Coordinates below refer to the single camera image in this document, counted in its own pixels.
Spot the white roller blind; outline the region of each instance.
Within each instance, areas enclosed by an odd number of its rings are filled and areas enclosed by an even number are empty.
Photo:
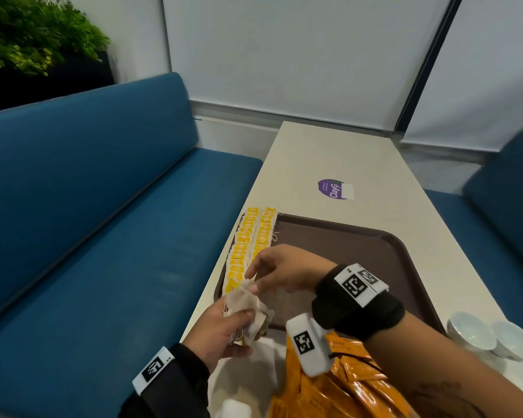
[[[164,0],[190,98],[393,129],[449,0]]]
[[[498,151],[523,127],[523,0],[463,0],[404,141]]]

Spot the hand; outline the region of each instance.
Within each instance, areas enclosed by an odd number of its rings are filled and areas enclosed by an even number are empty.
[[[246,270],[244,277],[256,282],[250,286],[254,295],[285,287],[288,292],[314,291],[316,285],[337,264],[314,253],[290,245],[264,249]]]
[[[254,320],[254,310],[247,309],[223,316],[224,308],[223,296],[203,312],[182,342],[203,361],[209,369],[209,374],[215,371],[219,359],[248,356],[252,353],[250,346],[229,344],[229,341],[236,330]]]

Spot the blue bench backrest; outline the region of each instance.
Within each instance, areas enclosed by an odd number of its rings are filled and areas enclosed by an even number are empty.
[[[463,194],[523,258],[523,131],[467,182]]]
[[[0,112],[0,309],[196,144],[176,73]]]

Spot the person's left hand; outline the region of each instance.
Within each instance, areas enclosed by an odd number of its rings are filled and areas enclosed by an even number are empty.
[[[224,308],[223,296],[203,312],[182,342],[207,365],[209,374],[215,371],[219,359],[248,356],[253,352],[250,346],[229,344],[229,341],[237,329],[243,328],[254,320],[254,310],[247,309],[230,316],[223,316]]]

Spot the blue leather upholstery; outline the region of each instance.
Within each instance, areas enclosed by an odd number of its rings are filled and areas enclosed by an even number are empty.
[[[181,337],[261,165],[195,149],[9,311],[0,411],[116,416],[135,375]]]
[[[0,307],[196,143],[176,73],[0,112]]]
[[[523,328],[523,260],[464,197],[426,194],[505,316]]]
[[[523,257],[523,131],[467,182],[463,194]]]

